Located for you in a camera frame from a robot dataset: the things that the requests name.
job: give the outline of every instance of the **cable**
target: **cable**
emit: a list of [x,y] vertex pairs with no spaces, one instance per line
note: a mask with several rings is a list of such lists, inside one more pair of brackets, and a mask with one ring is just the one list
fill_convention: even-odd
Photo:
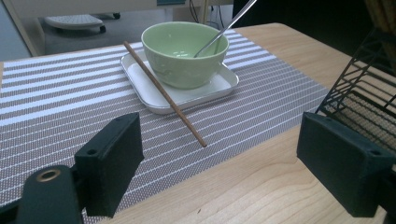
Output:
[[213,22],[213,21],[207,21],[206,23],[212,23],[215,24],[217,26],[217,29],[219,30],[219,24],[217,22]]
[[197,15],[197,12],[195,11],[195,6],[194,6],[194,3],[192,2],[192,0],[190,0],[190,13],[191,13],[194,21],[199,22],[198,15]]
[[222,28],[224,28],[224,23],[222,22],[222,17],[221,17],[221,9],[220,9],[220,6],[218,6],[218,10],[219,10],[219,15],[220,15],[221,26],[222,26]]

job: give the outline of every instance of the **black wire rack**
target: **black wire rack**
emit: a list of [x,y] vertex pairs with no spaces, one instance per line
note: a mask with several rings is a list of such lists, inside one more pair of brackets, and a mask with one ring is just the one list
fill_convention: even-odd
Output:
[[374,29],[365,38],[316,113],[396,155],[396,36]]

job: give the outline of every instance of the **screw hole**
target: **screw hole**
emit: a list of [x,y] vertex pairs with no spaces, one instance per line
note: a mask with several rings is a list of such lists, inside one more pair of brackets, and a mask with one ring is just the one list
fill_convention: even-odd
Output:
[[381,153],[379,151],[376,151],[376,150],[370,150],[370,153],[375,155],[375,156],[381,155]]
[[91,155],[96,154],[96,152],[97,151],[95,149],[90,149],[90,150],[87,151],[87,154],[91,156]]
[[58,175],[61,174],[60,170],[48,170],[41,174],[39,174],[36,178],[38,182],[47,182],[52,179],[55,179]]

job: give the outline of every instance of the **gray and white striped placemat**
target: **gray and white striped placemat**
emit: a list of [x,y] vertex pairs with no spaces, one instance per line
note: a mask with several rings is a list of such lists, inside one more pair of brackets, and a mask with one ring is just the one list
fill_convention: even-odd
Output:
[[[0,205],[20,197],[32,172],[72,166],[86,142],[126,113],[140,114],[146,158],[120,210],[285,132],[300,123],[303,111],[316,109],[324,87],[234,30],[226,35],[231,45],[224,62],[239,85],[225,97],[184,110],[206,148],[175,114],[152,114],[141,104],[120,65],[127,53],[122,46],[5,63]],[[132,47],[142,49],[141,43]]]

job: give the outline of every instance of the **white square plate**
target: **white square plate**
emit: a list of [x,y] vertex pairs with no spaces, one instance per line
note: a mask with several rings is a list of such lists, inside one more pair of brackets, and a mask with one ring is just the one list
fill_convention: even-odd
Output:
[[[144,51],[139,50],[136,54],[155,76],[155,73],[149,66],[149,62],[147,61]],[[155,114],[169,114],[174,112],[172,107],[157,90],[131,54],[124,55],[120,62],[140,101],[148,108],[148,110]],[[177,104],[180,109],[184,109],[229,94],[238,85],[239,78],[233,71],[223,64],[219,73],[215,74],[207,84],[193,90],[176,89],[160,80],[159,82],[175,104]]]

